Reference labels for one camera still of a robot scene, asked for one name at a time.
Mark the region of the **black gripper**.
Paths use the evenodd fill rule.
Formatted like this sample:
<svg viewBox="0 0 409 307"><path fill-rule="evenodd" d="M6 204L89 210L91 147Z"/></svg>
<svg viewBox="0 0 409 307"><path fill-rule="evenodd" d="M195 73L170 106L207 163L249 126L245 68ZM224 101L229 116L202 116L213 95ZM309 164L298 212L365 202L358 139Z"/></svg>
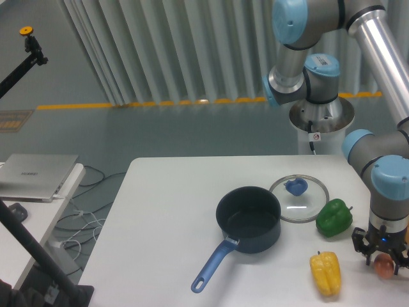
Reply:
<svg viewBox="0 0 409 307"><path fill-rule="evenodd" d="M355 251L366 258L366 265L371 264L371 257L377 251L390 255L394 262L394 275L397 276L401 261L408 261L405 233L406 230L392 233L387 232L386 226L377 229L369 225L368 231L356 227L351 238Z"/></svg>

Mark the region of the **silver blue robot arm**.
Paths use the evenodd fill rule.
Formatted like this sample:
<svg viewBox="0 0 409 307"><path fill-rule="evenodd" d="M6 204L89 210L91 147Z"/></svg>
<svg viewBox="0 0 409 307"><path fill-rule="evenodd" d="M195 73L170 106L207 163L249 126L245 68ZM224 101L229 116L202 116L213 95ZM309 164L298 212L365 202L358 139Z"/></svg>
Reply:
<svg viewBox="0 0 409 307"><path fill-rule="evenodd" d="M367 259L379 251L397 269L408 266L408 55L388 25L389 1L274 1L272 27L279 52L263 78L269 103L293 104L301 133L342 132L354 117L342 91L379 91L396 130L344 135L337 147L371 193L369 226L352 241Z"/></svg>

